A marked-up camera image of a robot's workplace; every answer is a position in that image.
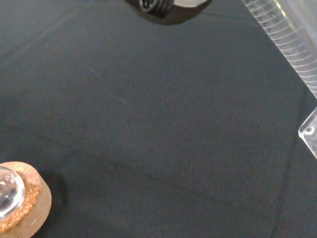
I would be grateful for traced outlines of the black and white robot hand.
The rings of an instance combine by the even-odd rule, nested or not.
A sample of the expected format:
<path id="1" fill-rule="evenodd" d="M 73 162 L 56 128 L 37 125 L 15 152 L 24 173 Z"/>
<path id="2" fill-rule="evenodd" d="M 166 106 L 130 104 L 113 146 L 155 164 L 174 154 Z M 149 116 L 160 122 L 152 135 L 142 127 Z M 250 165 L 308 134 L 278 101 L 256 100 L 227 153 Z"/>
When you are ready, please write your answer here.
<path id="1" fill-rule="evenodd" d="M 139 17 L 158 25 L 182 24 L 199 15 L 211 0 L 126 0 Z"/>

